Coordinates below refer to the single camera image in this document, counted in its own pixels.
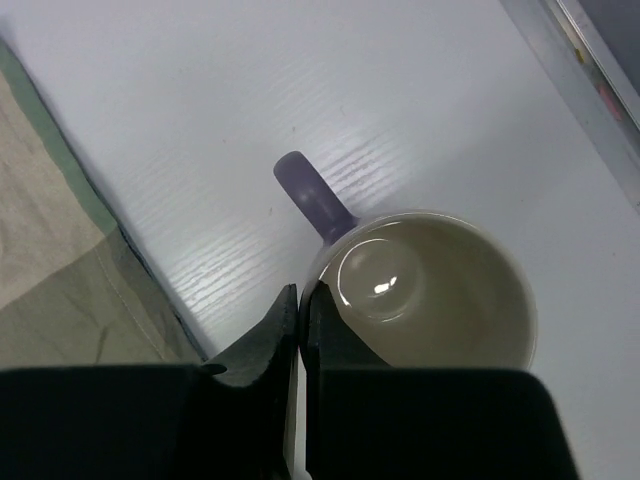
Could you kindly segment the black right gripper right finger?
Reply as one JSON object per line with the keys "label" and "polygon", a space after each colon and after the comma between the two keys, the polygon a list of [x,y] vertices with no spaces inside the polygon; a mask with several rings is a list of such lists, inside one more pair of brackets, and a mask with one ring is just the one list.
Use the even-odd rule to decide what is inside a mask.
{"label": "black right gripper right finger", "polygon": [[318,284],[301,312],[315,479],[575,479],[554,402],[518,370],[395,368]]}

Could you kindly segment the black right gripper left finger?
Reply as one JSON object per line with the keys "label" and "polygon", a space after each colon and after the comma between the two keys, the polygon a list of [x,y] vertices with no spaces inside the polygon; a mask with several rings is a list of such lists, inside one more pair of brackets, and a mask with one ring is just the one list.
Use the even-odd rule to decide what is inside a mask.
{"label": "black right gripper left finger", "polygon": [[297,291],[203,364],[1,374],[5,479],[286,479]]}

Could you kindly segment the purple ceramic mug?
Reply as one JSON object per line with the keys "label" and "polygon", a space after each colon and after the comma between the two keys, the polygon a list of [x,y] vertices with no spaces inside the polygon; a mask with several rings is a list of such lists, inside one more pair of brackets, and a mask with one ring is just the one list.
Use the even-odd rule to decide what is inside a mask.
{"label": "purple ceramic mug", "polygon": [[323,242],[301,296],[303,319],[326,286],[346,326],[392,366],[531,365],[534,295],[491,235],[441,212],[357,217],[298,151],[273,173]]}

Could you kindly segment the green patchwork cloth placemat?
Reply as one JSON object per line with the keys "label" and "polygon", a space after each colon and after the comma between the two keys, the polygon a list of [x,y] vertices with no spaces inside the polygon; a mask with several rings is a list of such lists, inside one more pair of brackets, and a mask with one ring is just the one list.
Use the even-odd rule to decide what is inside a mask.
{"label": "green patchwork cloth placemat", "polygon": [[198,363],[202,349],[1,50],[1,365]]}

